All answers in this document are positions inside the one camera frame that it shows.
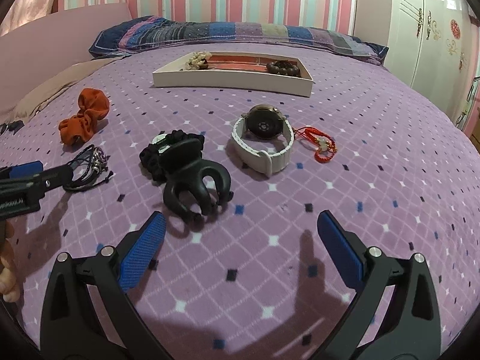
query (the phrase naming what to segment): red string bracelet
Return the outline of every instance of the red string bracelet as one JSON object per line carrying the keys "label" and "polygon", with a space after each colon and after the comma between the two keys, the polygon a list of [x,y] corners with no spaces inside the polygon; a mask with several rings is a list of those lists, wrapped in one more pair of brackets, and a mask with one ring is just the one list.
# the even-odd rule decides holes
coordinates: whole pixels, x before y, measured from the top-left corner
{"label": "red string bracelet", "polygon": [[320,163],[330,161],[337,152],[337,146],[332,137],[314,127],[302,127],[298,130],[294,128],[293,132],[295,133],[295,138],[302,137],[318,146],[318,149],[315,150],[315,160]]}

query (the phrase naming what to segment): white box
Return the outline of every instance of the white box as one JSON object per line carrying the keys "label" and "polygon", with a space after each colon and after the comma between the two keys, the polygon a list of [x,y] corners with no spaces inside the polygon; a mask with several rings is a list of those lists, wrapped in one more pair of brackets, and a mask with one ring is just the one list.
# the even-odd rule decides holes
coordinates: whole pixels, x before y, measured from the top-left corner
{"label": "white box", "polygon": [[156,87],[215,87],[239,88],[255,91],[286,93],[310,97],[314,81],[303,63],[295,57],[284,55],[258,54],[256,52],[211,52],[213,56],[253,56],[273,60],[297,62],[301,77],[281,76],[257,71],[243,70],[180,70],[194,56],[191,52],[153,72]]}

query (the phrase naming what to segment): white watch strap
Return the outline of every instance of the white watch strap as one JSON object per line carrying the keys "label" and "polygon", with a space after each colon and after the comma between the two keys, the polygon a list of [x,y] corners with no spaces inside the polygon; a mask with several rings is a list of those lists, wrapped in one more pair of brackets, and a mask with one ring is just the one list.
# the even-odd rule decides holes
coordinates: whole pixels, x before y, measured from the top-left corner
{"label": "white watch strap", "polygon": [[287,145],[285,149],[275,154],[268,154],[265,150],[255,150],[247,145],[242,139],[246,130],[245,118],[241,117],[233,126],[232,138],[238,156],[250,168],[270,177],[272,174],[280,172],[289,164],[291,148],[295,137],[288,120],[285,120],[283,123],[283,136],[287,141]]}

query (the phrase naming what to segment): bed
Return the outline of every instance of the bed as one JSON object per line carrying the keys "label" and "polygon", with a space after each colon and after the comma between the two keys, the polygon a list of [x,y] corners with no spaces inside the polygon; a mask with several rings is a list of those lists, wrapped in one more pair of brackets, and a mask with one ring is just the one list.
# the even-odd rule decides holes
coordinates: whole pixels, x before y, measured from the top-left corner
{"label": "bed", "polygon": [[[314,79],[311,96],[152,86],[154,70],[198,50],[295,56]],[[50,192],[39,212],[13,220],[24,289],[18,317],[37,344],[57,254],[80,257],[115,245],[154,210],[167,215],[167,236],[155,257],[158,266],[129,296],[177,360],[193,354],[297,359],[323,342],[354,295],[316,234],[317,215],[326,209],[366,245],[400,258],[416,251],[425,255],[443,350],[476,309],[479,155],[445,114],[382,66],[283,44],[144,51],[99,69],[17,134],[2,136],[0,165],[40,160],[48,168],[72,159],[77,151],[61,145],[58,122],[76,112],[85,87],[104,91],[110,100],[110,113],[90,143],[110,156],[114,177],[87,193]],[[311,125],[333,136],[338,147],[333,160],[319,164],[295,144],[291,163],[269,180],[242,166],[229,146],[231,127],[241,113],[262,103],[278,107],[294,127]],[[220,162],[232,176],[235,195],[228,209],[200,232],[169,214],[161,187],[139,162],[153,137],[179,128],[204,134],[204,158]],[[234,282],[226,281],[230,269],[238,272]],[[385,293],[364,342],[374,337],[390,295]],[[97,312],[109,338],[118,342],[99,304]]]}

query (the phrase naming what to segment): human hand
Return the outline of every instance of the human hand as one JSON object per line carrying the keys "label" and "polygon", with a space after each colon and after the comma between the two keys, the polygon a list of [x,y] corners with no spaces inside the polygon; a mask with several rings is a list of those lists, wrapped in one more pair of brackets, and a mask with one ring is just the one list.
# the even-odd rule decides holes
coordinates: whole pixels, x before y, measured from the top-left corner
{"label": "human hand", "polygon": [[[11,238],[13,235],[14,227],[7,222],[5,237]],[[0,263],[3,266],[0,273],[0,294],[3,294],[3,300],[6,302],[16,302],[20,299],[20,287],[15,276],[14,249],[8,240],[5,240],[2,250],[0,250]]]}

